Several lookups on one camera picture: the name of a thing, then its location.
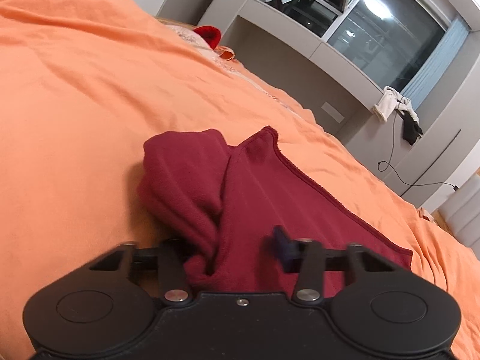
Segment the black cable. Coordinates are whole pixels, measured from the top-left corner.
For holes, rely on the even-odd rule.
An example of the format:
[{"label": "black cable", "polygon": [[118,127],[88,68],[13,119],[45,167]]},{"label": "black cable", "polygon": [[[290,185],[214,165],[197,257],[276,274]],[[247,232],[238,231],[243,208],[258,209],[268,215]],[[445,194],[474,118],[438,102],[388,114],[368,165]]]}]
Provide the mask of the black cable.
[{"label": "black cable", "polygon": [[[405,185],[408,185],[410,188],[411,188],[411,187],[426,187],[426,186],[429,186],[429,185],[445,184],[445,185],[450,185],[451,187],[453,187],[453,189],[454,189],[455,191],[457,191],[457,190],[458,190],[458,186],[453,185],[453,184],[450,184],[450,183],[444,183],[444,182],[442,182],[442,181],[440,181],[440,182],[438,182],[438,183],[416,184],[416,182],[417,182],[418,180],[420,180],[420,178],[426,173],[426,171],[423,172],[423,174],[422,174],[413,184],[405,183],[405,181],[402,180],[402,178],[401,178],[400,175],[398,174],[397,170],[396,170],[396,169],[392,166],[392,164],[391,164],[392,158],[393,158],[393,152],[394,152],[394,149],[395,149],[395,121],[397,120],[397,116],[398,116],[398,113],[395,112],[395,117],[394,117],[394,119],[393,119],[392,151],[390,152],[390,158],[389,158],[388,161],[380,161],[380,162],[378,163],[378,171],[381,172],[381,173],[383,173],[383,172],[385,172],[389,167],[392,168],[393,171],[395,172],[395,174],[397,175],[398,179],[399,179],[402,183],[404,183]],[[459,133],[460,133],[460,131],[457,133],[457,135],[455,135],[455,137],[453,138],[452,142],[455,140],[455,138],[458,136]],[[380,170],[380,165],[381,165],[381,164],[386,164],[385,169]]]}]

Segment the power cord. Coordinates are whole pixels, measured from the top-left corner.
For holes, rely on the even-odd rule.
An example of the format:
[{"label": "power cord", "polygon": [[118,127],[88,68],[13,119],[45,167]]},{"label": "power cord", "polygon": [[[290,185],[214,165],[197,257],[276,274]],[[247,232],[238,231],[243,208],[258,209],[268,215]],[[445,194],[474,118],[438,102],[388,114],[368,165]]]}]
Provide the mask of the power cord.
[{"label": "power cord", "polygon": [[[389,167],[393,169],[393,171],[395,172],[395,174],[397,175],[398,179],[404,183],[405,185],[408,185],[409,187],[426,187],[426,186],[429,186],[429,185],[438,185],[438,184],[445,184],[445,185],[450,185],[451,187],[453,187],[454,191],[457,191],[458,190],[458,186],[456,185],[453,185],[453,184],[450,184],[450,183],[443,183],[442,181],[438,182],[438,183],[428,183],[428,184],[416,184],[413,183],[413,184],[409,184],[409,183],[405,183],[405,181],[402,180],[402,178],[400,177],[400,175],[398,174],[397,170],[392,166],[391,162],[392,162],[392,158],[393,158],[393,152],[395,150],[395,121],[397,120],[397,116],[398,116],[398,113],[395,112],[395,117],[393,119],[393,142],[392,142],[392,151],[390,152],[390,158],[388,159],[388,161],[380,161],[378,163],[378,171],[380,173],[383,173],[385,172]],[[386,167],[385,169],[380,169],[380,165],[382,164],[386,164]]]}]

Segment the black device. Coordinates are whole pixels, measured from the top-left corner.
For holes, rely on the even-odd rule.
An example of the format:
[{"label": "black device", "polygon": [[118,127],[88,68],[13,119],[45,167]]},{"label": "black device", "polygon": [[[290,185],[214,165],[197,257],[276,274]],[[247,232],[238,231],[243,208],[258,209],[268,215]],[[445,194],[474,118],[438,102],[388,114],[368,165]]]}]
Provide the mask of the black device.
[{"label": "black device", "polygon": [[[298,273],[291,299],[194,297],[183,241],[121,245],[28,300],[23,323],[37,351],[32,359],[454,359],[460,309],[440,288],[360,245],[327,250],[292,241],[279,226],[272,240],[283,270]],[[153,269],[157,298],[134,283]],[[333,298],[322,296],[325,271],[345,275]]]}]

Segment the black cloth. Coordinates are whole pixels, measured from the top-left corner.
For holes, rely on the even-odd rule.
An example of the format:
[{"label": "black cloth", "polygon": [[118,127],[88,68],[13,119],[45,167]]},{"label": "black cloth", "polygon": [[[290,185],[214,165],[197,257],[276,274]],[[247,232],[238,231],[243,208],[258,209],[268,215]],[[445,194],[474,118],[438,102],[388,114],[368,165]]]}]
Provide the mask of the black cloth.
[{"label": "black cloth", "polygon": [[423,131],[408,112],[401,111],[400,116],[403,119],[403,139],[413,146],[417,139],[423,135]]},{"label": "black cloth", "polygon": [[282,0],[271,0],[268,1],[267,4],[275,9],[278,9],[280,12],[283,12],[285,10],[285,7],[287,6],[286,3],[282,3]]}]

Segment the red cloth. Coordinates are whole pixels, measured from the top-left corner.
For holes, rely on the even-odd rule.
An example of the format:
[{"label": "red cloth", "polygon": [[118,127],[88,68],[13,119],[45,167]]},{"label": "red cloth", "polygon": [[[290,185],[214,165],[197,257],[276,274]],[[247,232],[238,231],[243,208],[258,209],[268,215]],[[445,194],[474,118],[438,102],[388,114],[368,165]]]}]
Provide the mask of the red cloth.
[{"label": "red cloth", "polygon": [[[393,244],[297,169],[277,146],[271,127],[237,147],[220,132],[166,132],[145,145],[145,175],[138,192],[160,221],[176,229],[198,253],[185,263],[197,290],[285,291],[295,274],[275,260],[272,229],[326,248],[360,243],[410,269],[412,252]],[[325,296],[343,287],[325,276]]]},{"label": "red cloth", "polygon": [[193,32],[199,34],[205,40],[205,42],[208,43],[212,50],[215,50],[222,39],[222,33],[217,27],[201,26],[195,28]]}]

